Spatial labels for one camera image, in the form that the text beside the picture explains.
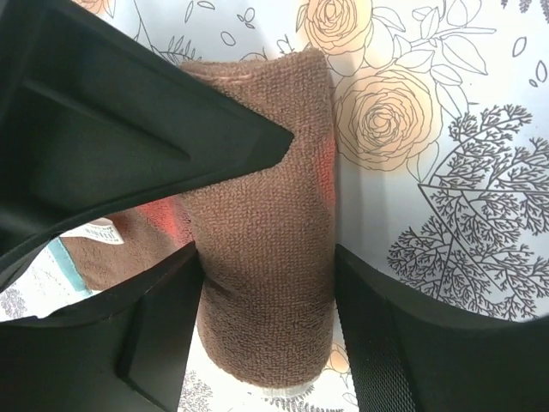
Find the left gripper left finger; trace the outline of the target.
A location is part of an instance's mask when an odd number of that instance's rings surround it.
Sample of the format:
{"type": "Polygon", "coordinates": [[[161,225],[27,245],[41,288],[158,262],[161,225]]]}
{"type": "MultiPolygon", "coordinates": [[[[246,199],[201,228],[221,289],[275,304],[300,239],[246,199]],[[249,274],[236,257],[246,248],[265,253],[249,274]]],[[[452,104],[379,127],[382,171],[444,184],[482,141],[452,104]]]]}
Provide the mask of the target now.
{"type": "Polygon", "coordinates": [[[201,289],[187,245],[45,318],[2,323],[2,410],[176,410],[201,289]]]}

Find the orange brown bear towel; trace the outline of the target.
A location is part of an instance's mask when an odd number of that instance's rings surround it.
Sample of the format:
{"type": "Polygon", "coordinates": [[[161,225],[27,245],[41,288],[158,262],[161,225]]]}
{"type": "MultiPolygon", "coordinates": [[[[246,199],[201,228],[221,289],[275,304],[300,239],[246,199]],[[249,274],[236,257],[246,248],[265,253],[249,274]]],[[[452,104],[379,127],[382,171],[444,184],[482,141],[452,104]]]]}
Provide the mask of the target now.
{"type": "Polygon", "coordinates": [[[266,390],[303,390],[330,354],[335,138],[321,52],[187,62],[183,70],[290,130],[275,167],[111,215],[122,243],[63,237],[67,273],[103,291],[194,243],[205,280],[197,331],[208,357],[266,390]]]}

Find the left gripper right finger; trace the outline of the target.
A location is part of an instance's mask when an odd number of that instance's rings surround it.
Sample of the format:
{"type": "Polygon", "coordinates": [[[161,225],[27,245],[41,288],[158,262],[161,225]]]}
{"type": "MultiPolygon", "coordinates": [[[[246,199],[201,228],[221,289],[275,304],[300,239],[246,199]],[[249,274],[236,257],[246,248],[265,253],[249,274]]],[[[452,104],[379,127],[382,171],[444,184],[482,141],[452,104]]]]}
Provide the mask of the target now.
{"type": "Polygon", "coordinates": [[[548,320],[433,299],[335,250],[335,296],[362,411],[545,411],[548,320]]]}

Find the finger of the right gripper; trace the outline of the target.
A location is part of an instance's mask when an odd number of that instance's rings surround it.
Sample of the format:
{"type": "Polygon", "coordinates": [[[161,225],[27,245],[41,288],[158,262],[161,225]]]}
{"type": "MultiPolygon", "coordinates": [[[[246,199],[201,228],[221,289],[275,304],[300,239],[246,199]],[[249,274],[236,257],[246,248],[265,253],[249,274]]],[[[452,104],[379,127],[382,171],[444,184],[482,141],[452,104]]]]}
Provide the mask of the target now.
{"type": "Polygon", "coordinates": [[[292,140],[71,1],[4,1],[1,284],[63,232],[272,167],[292,140]]]}

